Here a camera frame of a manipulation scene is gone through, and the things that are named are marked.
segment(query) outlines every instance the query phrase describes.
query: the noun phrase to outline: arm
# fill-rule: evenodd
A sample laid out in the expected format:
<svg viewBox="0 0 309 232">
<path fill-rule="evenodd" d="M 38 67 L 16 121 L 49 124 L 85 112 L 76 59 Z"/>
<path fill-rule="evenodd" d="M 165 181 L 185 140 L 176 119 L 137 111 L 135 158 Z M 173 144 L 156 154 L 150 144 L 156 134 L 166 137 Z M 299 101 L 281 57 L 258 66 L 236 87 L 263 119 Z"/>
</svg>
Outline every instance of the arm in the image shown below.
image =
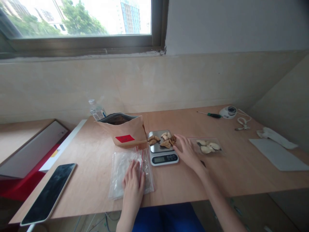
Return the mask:
<svg viewBox="0 0 309 232">
<path fill-rule="evenodd" d="M 132 231 L 137 212 L 141 206 L 145 186 L 145 173 L 143 172 L 141 184 L 139 184 L 139 175 L 137 174 L 138 167 L 139 162 L 133 160 L 122 181 L 122 188 L 124 191 L 122 212 L 116 232 Z"/>
<path fill-rule="evenodd" d="M 176 146 L 173 147 L 174 150 L 177 152 L 178 156 L 199 176 L 223 230 L 225 232 L 247 232 L 212 180 L 209 170 L 205 168 L 198 159 L 192 148 L 191 141 L 182 135 L 175 136 L 180 142 L 182 151 L 180 151 Z"/>
</svg>

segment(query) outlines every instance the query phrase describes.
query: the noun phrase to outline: bottle cap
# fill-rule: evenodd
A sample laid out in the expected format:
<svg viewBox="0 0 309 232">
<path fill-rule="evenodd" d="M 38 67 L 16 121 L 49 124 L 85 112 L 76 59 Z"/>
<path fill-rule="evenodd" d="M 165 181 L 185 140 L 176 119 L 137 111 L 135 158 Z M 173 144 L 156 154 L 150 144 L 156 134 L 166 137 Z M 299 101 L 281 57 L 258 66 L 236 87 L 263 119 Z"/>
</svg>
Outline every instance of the bottle cap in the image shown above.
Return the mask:
<svg viewBox="0 0 309 232">
<path fill-rule="evenodd" d="M 90 103 L 90 105 L 93 105 L 93 104 L 95 104 L 95 103 L 96 103 L 96 100 L 94 100 L 94 99 L 90 99 L 88 102 Z"/>
</svg>

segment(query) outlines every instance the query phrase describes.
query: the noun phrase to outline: white cloth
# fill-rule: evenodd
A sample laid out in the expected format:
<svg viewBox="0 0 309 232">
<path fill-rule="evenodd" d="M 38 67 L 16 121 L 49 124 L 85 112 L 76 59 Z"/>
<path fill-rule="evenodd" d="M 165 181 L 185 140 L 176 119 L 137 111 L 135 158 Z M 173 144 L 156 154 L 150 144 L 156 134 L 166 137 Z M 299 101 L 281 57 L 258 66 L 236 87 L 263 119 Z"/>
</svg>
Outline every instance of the white cloth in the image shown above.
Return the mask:
<svg viewBox="0 0 309 232">
<path fill-rule="evenodd" d="M 270 138 L 273 141 L 279 143 L 281 146 L 285 147 L 286 149 L 294 149 L 298 147 L 297 144 L 294 144 L 290 141 L 288 141 L 286 138 L 279 135 L 277 132 L 273 131 L 272 129 L 268 127 L 264 127 L 263 130 L 257 130 L 257 135 L 261 139 L 267 139 Z"/>
</svg>

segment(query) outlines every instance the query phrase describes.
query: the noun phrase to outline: dried mushroom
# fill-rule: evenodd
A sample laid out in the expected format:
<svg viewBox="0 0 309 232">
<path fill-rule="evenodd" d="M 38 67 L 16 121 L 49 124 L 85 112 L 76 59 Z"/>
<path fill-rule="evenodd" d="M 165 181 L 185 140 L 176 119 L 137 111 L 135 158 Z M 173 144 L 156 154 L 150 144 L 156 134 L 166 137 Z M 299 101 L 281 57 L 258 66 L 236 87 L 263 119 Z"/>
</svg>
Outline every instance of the dried mushroom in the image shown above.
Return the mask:
<svg viewBox="0 0 309 232">
<path fill-rule="evenodd" d="M 171 147 L 171 143 L 169 140 L 164 141 L 163 143 L 160 144 L 160 147 L 166 147 L 168 149 L 170 149 Z"/>
<path fill-rule="evenodd" d="M 157 140 L 158 142 L 161 141 L 161 139 L 158 136 L 155 136 L 154 139 Z"/>
<path fill-rule="evenodd" d="M 152 136 L 150 136 L 150 137 L 147 139 L 147 141 L 149 142 L 150 140 L 152 140 L 152 139 L 154 139 L 154 138 L 155 138 L 155 136 L 152 135 Z"/>
<path fill-rule="evenodd" d="M 199 146 L 207 146 L 206 141 L 204 140 L 197 140 L 196 142 Z"/>
<path fill-rule="evenodd" d="M 221 150 L 221 147 L 213 142 L 204 141 L 204 140 L 196 140 L 197 144 L 200 146 L 202 153 L 208 154 L 210 152 L 216 152 Z"/>
<path fill-rule="evenodd" d="M 211 152 L 210 148 L 209 147 L 205 147 L 205 146 L 201 146 L 201 151 L 204 153 L 204 154 L 208 154 Z"/>
<path fill-rule="evenodd" d="M 170 141 L 170 144 L 172 144 L 172 146 L 174 146 L 175 144 L 176 144 L 176 137 L 173 135 L 173 136 L 171 136 L 171 138 L 169 139 L 169 141 Z"/>
<path fill-rule="evenodd" d="M 209 143 L 209 146 L 215 150 L 221 150 L 221 147 L 216 143 Z"/>
<path fill-rule="evenodd" d="M 153 144 L 155 144 L 156 142 L 157 142 L 157 140 L 152 139 L 152 140 L 149 141 L 149 145 L 153 145 Z"/>
<path fill-rule="evenodd" d="M 174 146 L 176 144 L 176 137 L 174 135 L 171 135 L 170 132 L 165 132 L 161 135 L 161 138 L 163 138 L 164 142 L 160 144 L 161 147 L 166 147 L 170 149 L 171 146 Z"/>
<path fill-rule="evenodd" d="M 216 152 L 216 150 L 215 150 L 215 149 L 213 149 L 211 146 L 207 145 L 206 147 L 208 147 L 208 148 L 210 149 L 210 151 L 212 151 L 212 152 Z"/>
<path fill-rule="evenodd" d="M 150 136 L 150 137 L 147 139 L 147 141 L 149 142 L 149 145 L 153 145 L 153 144 L 155 144 L 156 142 L 161 141 L 161 139 L 160 139 L 158 136 L 152 135 L 152 136 Z"/>
</svg>

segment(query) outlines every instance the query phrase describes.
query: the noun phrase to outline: digital kitchen scale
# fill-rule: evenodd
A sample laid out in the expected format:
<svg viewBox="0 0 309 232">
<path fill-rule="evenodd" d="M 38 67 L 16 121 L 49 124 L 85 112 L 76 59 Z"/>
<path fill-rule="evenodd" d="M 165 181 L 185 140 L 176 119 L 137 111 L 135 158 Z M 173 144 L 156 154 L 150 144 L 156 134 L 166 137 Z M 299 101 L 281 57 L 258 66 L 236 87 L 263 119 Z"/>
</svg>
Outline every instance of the digital kitchen scale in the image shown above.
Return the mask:
<svg viewBox="0 0 309 232">
<path fill-rule="evenodd" d="M 150 147 L 150 161 L 153 166 L 159 166 L 159 165 L 166 165 L 166 164 L 174 164 L 179 162 L 178 155 L 173 150 L 173 147 L 171 146 L 170 149 L 166 147 L 160 147 L 160 144 L 164 142 L 163 138 L 161 138 L 161 135 L 165 132 L 170 132 L 169 130 L 158 130 L 158 131 L 151 131 L 149 132 L 150 136 L 157 136 L 161 139 L 160 142 L 155 143 L 154 145 L 149 146 Z"/>
</svg>

